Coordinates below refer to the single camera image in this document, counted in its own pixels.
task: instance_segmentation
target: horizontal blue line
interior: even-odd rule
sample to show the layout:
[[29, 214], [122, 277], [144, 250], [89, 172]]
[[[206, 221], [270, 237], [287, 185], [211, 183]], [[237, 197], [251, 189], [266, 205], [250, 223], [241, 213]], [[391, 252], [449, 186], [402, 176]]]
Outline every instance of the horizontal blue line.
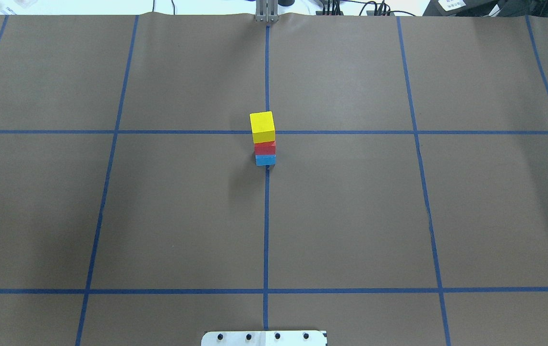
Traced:
[[[548, 131], [278, 130], [279, 135], [548, 135]], [[114, 134], [114, 130], [0, 130], [0, 134]], [[118, 130], [118, 134], [249, 135], [249, 130]]]
[[[0, 294], [262, 294], [260, 288], [229, 289], [40, 289], [0, 288]], [[548, 292], [548, 286], [520, 287], [443, 287], [444, 293], [521, 293]], [[438, 293], [436, 287], [401, 288], [271, 288], [268, 294], [379, 294], [379, 293]]]
[[443, 288], [444, 293], [505, 293], [505, 292], [548, 292], [548, 287], [451, 287]]

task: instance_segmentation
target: white bracket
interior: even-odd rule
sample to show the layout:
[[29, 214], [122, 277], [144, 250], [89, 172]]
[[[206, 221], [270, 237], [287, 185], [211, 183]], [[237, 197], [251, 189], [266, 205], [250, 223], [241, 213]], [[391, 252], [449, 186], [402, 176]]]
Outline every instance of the white bracket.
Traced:
[[256, 21], [273, 24], [278, 22], [278, 0], [256, 0]]
[[327, 346], [327, 332], [208, 332], [201, 338], [201, 346]]

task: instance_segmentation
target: paper label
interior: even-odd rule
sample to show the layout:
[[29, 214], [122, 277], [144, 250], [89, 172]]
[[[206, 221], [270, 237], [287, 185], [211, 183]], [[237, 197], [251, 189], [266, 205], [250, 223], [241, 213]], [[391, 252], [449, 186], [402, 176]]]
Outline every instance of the paper label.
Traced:
[[453, 11], [454, 9], [465, 6], [465, 2], [463, 0], [438, 0], [438, 3], [443, 9], [445, 9], [445, 11]]

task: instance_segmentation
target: toy block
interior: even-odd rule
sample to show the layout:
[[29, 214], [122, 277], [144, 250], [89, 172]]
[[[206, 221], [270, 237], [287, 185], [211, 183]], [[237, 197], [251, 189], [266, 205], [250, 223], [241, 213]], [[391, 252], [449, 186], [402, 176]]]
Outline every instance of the toy block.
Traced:
[[273, 166], [276, 164], [276, 155], [255, 155], [257, 166]]
[[250, 128], [252, 129], [252, 142], [254, 144], [274, 142], [276, 140], [274, 116], [271, 111], [250, 114]]
[[276, 155], [276, 141], [255, 144], [255, 155]]

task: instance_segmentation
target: blue block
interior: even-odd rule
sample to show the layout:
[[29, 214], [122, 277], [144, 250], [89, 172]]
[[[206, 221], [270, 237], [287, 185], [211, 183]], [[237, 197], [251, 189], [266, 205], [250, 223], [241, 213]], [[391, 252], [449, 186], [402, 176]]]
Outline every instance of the blue block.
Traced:
[[276, 155], [255, 155], [257, 166], [273, 166], [276, 164]]

